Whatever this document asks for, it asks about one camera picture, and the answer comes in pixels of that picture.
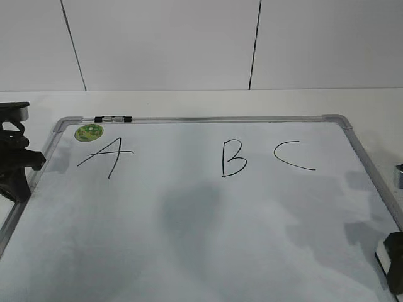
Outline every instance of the white wall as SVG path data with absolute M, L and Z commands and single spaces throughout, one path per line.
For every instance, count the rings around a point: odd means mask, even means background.
M 259 0 L 64 0 L 88 90 L 247 89 Z
M 63 0 L 88 90 L 247 89 L 259 0 Z M 262 0 L 252 89 L 403 87 L 403 0 Z M 0 91 L 83 90 L 60 0 L 0 4 Z
M 398 86 L 402 0 L 263 0 L 253 89 Z
M 83 89 L 59 1 L 1 1 L 0 91 Z

